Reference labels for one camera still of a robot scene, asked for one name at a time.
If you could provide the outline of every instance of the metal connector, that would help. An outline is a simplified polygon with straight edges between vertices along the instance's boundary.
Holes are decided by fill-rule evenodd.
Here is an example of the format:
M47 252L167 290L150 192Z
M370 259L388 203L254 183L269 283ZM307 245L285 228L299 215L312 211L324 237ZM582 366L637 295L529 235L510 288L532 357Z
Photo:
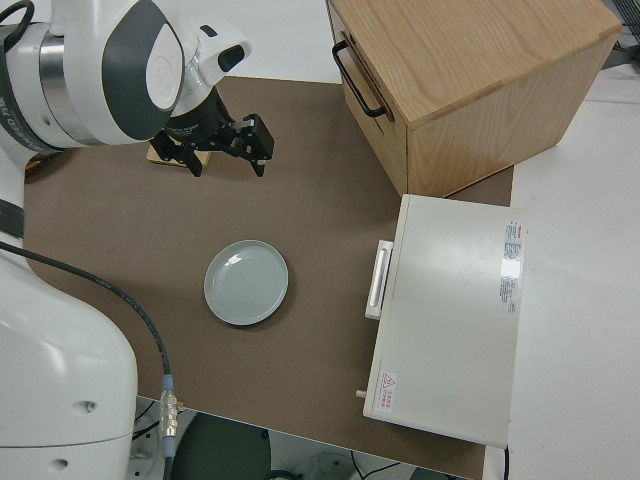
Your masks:
M160 397L160 432L162 437L175 437L178 431L178 399L173 390L163 390Z

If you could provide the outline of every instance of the black cable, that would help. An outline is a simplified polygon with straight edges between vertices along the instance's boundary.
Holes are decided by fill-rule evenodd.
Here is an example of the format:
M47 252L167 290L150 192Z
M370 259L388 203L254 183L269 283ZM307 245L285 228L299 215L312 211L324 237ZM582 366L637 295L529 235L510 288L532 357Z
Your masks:
M103 280L102 278L92 273L86 272L84 270L73 267L66 263L59 262L58 260L45 257L44 255L30 252L29 250L25 250L23 248L14 247L13 245L10 245L2 241L0 241L0 249L13 253L15 255L19 255L21 257L34 260L39 263L44 263L45 265L49 265L50 267L55 267L60 270L64 270L65 272L72 273L73 275L77 275L86 280L90 280L100 285L102 288L109 290L111 293L119 296L131 308L133 308L133 310L142 318L144 323L147 325L147 328L151 332L151 335L153 336L153 340L156 342L156 345L158 346L158 350L160 351L160 356L162 357L162 369L164 370L164 374L171 375L171 365L169 364L169 354L167 353L167 349L164 346L164 342L162 341L162 337L160 337L160 333L158 332L158 329L156 328L151 318L149 318L149 315L147 315L147 312L145 312L142 309L142 307L138 305L138 303L129 295L127 295L123 290L121 290L120 288L116 287L112 283L107 282L106 280Z
M640 46L625 48L622 45L620 45L620 42L616 42L615 45L613 46L613 50L627 55L629 61L634 60L636 62L640 62Z
M5 8L2 12L0 12L0 23L4 22L11 15L16 13L18 10L25 9L26 12L24 16L18 23L17 27L13 32L7 35L7 38L4 39L4 51L8 52L13 48L13 46L20 41L24 32L26 32L27 27L31 23L33 19L33 13L35 12L35 7L33 6L33 2L29 0L22 0L20 2L16 2L13 5Z
M164 459L164 475L162 480L171 480L171 471L173 470L173 458L165 457Z
M509 480L509 447L504 449L504 480Z
M143 428L142 430L138 430L137 432L133 432L133 437L131 438L131 440L133 441L133 440L139 439L142 435L144 435L147 432L150 432L151 430L156 428L158 425L160 425L160 420L156 420L151 425L149 425L148 427Z
M149 411L149 409L151 407L153 407L153 404L156 403L155 400L151 400L151 403L149 404L149 406L147 408L145 408L142 413L140 415L138 415L134 420L133 423L136 423L138 420L140 420L142 417L144 417L144 414L147 413Z
M360 480L364 480L365 478L369 477L370 475L373 475L374 473L382 472L384 470L388 470L389 468L397 467L398 465L400 465L400 462L395 462L385 467L376 468L375 470L371 470L369 473L363 474L362 471L358 468L358 465L356 464L356 457L353 454L353 450L349 450L349 452L351 453L351 461L353 462L353 468L356 469L356 472L358 473Z

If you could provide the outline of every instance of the wooden box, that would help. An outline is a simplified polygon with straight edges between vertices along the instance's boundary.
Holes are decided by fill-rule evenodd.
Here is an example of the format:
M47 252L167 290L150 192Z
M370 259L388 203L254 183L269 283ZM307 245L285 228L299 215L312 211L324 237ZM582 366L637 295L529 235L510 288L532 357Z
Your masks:
M621 28L601 0L328 8L360 128L399 193L436 197L559 142Z

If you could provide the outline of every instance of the printed label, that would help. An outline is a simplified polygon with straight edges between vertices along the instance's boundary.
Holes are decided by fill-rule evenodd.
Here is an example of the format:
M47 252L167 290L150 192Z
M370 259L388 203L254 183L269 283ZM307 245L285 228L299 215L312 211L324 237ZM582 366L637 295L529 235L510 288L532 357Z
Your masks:
M507 225L505 232L500 269L500 300L509 313L515 313L518 309L523 228L521 223L513 220Z
M380 372L380 375L376 409L390 412L393 408L393 397L395 396L398 375L385 371Z

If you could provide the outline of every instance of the ceramic plate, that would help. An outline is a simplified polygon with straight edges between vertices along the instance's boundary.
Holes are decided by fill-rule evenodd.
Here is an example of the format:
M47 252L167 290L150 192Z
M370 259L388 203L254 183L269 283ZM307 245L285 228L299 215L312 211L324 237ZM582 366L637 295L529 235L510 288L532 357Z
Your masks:
M204 296L220 320L253 325L275 312L288 283L287 265L275 248L243 240L213 259L204 279Z

